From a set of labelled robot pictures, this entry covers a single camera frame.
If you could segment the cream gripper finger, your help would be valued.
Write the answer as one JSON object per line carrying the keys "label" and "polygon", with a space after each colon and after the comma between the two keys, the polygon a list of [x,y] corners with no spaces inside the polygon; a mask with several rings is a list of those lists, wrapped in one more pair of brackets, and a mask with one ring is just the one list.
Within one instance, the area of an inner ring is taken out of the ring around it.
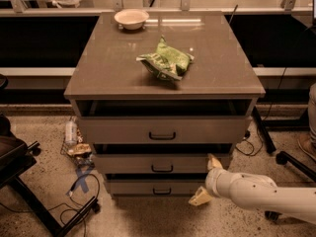
{"label": "cream gripper finger", "polygon": [[207,170],[210,171],[213,168],[222,169],[221,162],[218,158],[216,158],[213,154],[208,155],[208,163],[207,163]]}
{"label": "cream gripper finger", "polygon": [[200,206],[208,203],[213,199],[213,196],[207,191],[205,187],[199,187],[196,193],[190,198],[189,204],[193,206]]}

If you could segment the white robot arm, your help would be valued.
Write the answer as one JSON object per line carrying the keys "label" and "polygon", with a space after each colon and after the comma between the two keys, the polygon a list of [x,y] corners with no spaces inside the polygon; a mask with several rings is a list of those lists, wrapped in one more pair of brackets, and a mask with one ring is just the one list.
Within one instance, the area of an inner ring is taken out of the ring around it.
{"label": "white robot arm", "polygon": [[212,154],[208,155],[207,170],[204,185],[189,200],[191,205],[227,198],[243,209],[280,213],[316,223],[315,188],[278,187],[268,176],[230,172]]}

